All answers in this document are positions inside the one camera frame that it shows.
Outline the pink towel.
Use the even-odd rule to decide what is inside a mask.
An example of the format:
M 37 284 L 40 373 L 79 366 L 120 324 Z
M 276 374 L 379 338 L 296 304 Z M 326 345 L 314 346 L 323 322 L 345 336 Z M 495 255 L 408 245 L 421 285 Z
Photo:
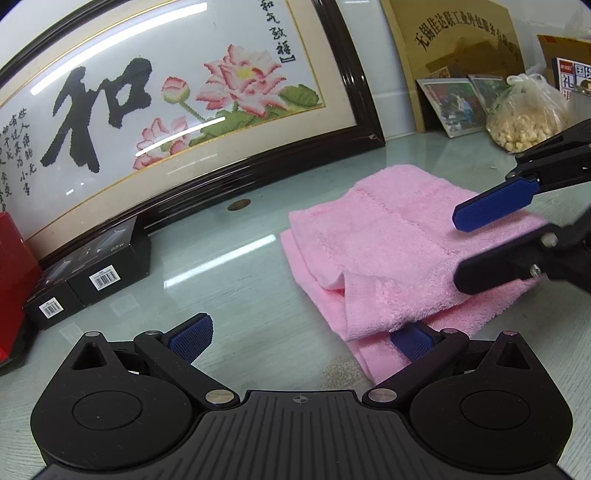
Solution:
M 533 287 L 514 281 L 475 296 L 456 289 L 462 260 L 546 222 L 522 211 L 463 233 L 452 213 L 472 195 L 416 166 L 396 165 L 338 200 L 288 215 L 280 242 L 295 282 L 373 383 L 409 363 L 391 333 L 424 322 L 473 335 Z

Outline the plastic bag of snacks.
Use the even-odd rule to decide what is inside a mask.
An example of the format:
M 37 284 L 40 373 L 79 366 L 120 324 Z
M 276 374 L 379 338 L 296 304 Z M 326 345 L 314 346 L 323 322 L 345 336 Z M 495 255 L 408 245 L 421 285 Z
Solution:
M 497 145 L 521 153 L 567 127 L 567 99 L 543 75 L 512 75 L 507 83 L 487 115 L 486 130 Z

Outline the blue white product box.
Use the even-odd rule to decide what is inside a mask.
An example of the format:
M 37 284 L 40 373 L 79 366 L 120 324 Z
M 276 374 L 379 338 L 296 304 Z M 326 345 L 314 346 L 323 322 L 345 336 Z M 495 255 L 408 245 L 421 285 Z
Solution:
M 589 64 L 556 57 L 553 70 L 557 89 L 569 100 L 573 93 L 590 93 L 591 67 Z

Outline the black charger box right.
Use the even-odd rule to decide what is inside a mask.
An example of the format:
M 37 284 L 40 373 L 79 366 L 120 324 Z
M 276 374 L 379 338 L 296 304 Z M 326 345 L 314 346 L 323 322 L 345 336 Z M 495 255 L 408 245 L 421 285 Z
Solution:
M 90 306 L 150 273 L 151 242 L 133 217 L 74 252 L 68 284 Z

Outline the black charger box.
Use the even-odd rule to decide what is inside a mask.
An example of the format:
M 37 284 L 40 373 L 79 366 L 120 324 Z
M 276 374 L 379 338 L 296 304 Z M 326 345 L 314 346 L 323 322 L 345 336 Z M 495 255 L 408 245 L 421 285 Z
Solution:
M 70 273 L 69 263 L 48 269 L 27 300 L 26 317 L 39 330 L 47 330 L 84 309 L 84 303 L 68 283 Z
M 68 284 L 90 306 L 150 273 L 151 242 L 133 217 L 74 252 Z

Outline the silver framed photo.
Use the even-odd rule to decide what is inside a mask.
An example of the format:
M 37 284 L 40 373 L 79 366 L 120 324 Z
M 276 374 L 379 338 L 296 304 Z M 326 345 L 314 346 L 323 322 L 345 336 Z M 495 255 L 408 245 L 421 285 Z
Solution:
M 468 78 L 428 78 L 417 83 L 449 138 L 485 130 L 486 112 Z

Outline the cardboard box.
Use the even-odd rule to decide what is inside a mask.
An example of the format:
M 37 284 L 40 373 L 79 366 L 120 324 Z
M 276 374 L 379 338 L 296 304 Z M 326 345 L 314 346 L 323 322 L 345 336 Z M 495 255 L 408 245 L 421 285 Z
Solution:
M 549 34 L 538 34 L 537 39 L 546 63 L 544 76 L 553 87 L 558 87 L 558 77 L 554 73 L 555 58 L 590 64 L 591 46 L 587 40 Z

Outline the black charger box left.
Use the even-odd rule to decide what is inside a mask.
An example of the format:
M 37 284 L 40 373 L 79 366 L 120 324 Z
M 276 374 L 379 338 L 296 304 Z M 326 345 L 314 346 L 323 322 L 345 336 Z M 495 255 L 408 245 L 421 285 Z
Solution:
M 70 273 L 69 263 L 48 269 L 27 300 L 26 317 L 39 330 L 47 330 L 84 309 L 84 303 L 68 283 Z

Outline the gold plaque with characters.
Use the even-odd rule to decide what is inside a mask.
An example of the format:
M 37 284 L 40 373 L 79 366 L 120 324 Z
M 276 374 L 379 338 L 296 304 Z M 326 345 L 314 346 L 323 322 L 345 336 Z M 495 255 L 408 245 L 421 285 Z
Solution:
M 486 0 L 391 0 L 381 3 L 398 49 L 416 130 L 435 125 L 417 84 L 447 70 L 451 77 L 525 71 L 509 10 Z

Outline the red blender base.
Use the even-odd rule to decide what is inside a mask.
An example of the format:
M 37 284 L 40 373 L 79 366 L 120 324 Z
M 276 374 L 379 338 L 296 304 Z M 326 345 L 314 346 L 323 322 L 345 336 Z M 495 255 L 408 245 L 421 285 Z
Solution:
M 35 256 L 7 212 L 1 213 L 0 254 L 1 366 L 5 366 L 23 349 L 24 307 L 41 275 Z

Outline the framed lotus embroidery picture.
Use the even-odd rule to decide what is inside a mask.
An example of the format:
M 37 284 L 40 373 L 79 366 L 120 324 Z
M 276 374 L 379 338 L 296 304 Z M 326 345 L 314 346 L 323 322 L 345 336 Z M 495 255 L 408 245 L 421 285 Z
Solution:
M 384 142 L 332 1 L 92 1 L 1 70 L 1 208 L 41 259 Z

